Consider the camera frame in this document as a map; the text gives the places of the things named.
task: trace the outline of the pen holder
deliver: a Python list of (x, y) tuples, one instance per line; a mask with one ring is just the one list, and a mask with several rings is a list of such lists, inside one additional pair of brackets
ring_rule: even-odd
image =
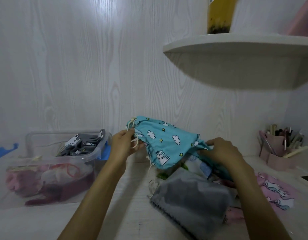
[(289, 148), (284, 151), (283, 142), (285, 138), (283, 136), (273, 136), (270, 134), (266, 134), (266, 136), (277, 156), (269, 152), (267, 148), (263, 146), (260, 152), (260, 158), (264, 160), (269, 167), (277, 171), (286, 171), (288, 168), (295, 168), (295, 160), (282, 157), (284, 154), (292, 151)]

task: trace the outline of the clear plastic container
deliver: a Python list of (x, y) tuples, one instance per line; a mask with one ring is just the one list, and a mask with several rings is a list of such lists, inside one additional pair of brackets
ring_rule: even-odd
[(88, 154), (56, 155), (77, 134), (99, 133), (32, 132), (0, 143), (0, 209), (80, 202), (106, 162), (109, 133)]

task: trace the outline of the person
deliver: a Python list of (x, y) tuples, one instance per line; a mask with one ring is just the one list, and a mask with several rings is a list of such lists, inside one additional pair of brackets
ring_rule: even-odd
[[(144, 144), (139, 141), (136, 148), (132, 148), (135, 145), (135, 142), (131, 142), (133, 135), (134, 129), (129, 129), (122, 130), (113, 136), (108, 161), (58, 240), (94, 240), (98, 237), (116, 185), (125, 172), (128, 156), (144, 147)], [(224, 165), (234, 180), (249, 238), (291, 240), (258, 186), (253, 168), (245, 162), (238, 149), (230, 141), (220, 137), (209, 140), (206, 144), (214, 148), (202, 150), (199, 153)]]

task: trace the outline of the yellow container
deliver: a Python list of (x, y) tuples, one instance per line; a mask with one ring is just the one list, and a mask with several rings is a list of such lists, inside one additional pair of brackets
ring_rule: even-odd
[(207, 34), (229, 33), (236, 0), (209, 0)]

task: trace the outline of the blue patterned fabric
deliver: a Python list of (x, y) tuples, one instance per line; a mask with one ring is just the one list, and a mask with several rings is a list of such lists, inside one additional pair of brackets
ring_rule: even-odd
[(168, 169), (180, 161), (185, 153), (190, 153), (206, 162), (221, 178), (232, 180), (223, 166), (197, 154), (197, 150), (210, 150), (204, 141), (199, 139), (199, 134), (189, 133), (170, 123), (144, 116), (137, 116), (134, 123), (135, 134), (145, 143), (148, 156), (157, 168)]

